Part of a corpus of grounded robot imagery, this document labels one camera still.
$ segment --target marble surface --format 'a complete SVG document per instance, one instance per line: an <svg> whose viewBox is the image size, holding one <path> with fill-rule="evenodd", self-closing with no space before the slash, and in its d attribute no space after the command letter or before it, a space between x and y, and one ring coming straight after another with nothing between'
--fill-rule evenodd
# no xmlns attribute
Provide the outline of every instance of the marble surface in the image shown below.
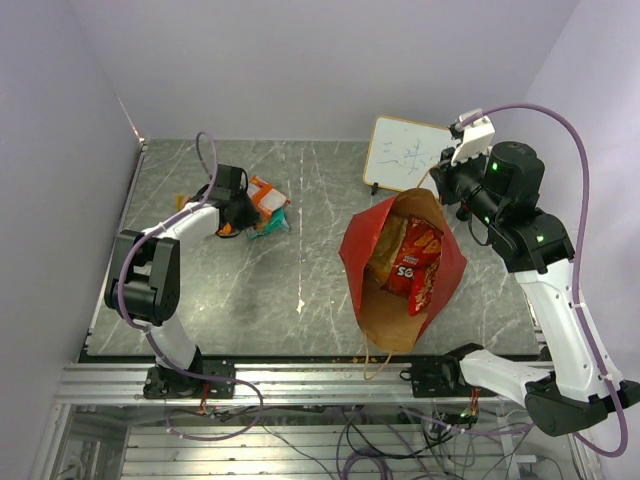
<svg viewBox="0 0 640 480"><path fill-rule="evenodd" d="M393 194L381 190L372 197L362 182L367 145L218 142L222 163L244 167L291 198L286 210L291 231L252 241L244 234L224 240L212 236L183 254L178 313L203 353L363 353L338 249L351 216ZM143 229L164 220L175 211L175 194L195 193L206 180L192 141L150 141L126 227ZM413 353L445 353L468 342L501 354L537 353L520 287L490 248L474 243L454 210L447 216L469 263L455 296ZM102 305L89 353L151 350L142 335Z"/></svg>

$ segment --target small whiteboard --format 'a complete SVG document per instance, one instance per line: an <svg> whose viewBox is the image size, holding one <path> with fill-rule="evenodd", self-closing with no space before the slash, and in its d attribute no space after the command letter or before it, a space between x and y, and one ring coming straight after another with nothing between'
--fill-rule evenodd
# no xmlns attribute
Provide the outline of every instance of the small whiteboard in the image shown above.
<svg viewBox="0 0 640 480"><path fill-rule="evenodd" d="M440 160L440 152L456 142L444 127L387 116L376 119L362 176L364 183L380 188L407 190ZM438 195L431 176L422 183Z"/></svg>

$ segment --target paper bag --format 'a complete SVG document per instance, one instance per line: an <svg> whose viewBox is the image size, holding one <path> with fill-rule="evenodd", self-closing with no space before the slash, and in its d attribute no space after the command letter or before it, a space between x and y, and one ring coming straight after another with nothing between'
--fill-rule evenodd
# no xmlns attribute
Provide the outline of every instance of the paper bag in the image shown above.
<svg viewBox="0 0 640 480"><path fill-rule="evenodd" d="M381 288L365 268L387 216L426 220L442 233L440 265L431 302L418 315L409 315L408 300ZM408 353L435 316L453 296L467 260L445 221L442 208L430 190L412 188L353 216L342 240L340 258L345 266L353 309L366 338L387 352Z"/></svg>

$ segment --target gray wall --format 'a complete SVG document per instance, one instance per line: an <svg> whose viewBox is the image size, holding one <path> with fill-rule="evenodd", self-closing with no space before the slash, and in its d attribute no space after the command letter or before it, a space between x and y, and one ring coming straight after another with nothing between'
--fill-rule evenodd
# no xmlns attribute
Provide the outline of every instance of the gray wall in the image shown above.
<svg viewBox="0 0 640 480"><path fill-rule="evenodd" d="M578 0L72 0L143 137L365 139L521 99Z"/></svg>
<svg viewBox="0 0 640 480"><path fill-rule="evenodd" d="M0 478L82 345L138 141L66 0L0 2Z"/></svg>
<svg viewBox="0 0 640 480"><path fill-rule="evenodd" d="M590 155L591 208L582 286L611 358L626 378L640 380L638 270L640 253L640 3L583 0L527 94L565 115ZM569 135L550 119L518 113L505 137L530 143L547 171L541 206L575 239L580 163ZM631 441L621 459L606 461L607 478L637 478L640 407L627 411ZM599 443L619 442L615 415L595 429Z"/></svg>

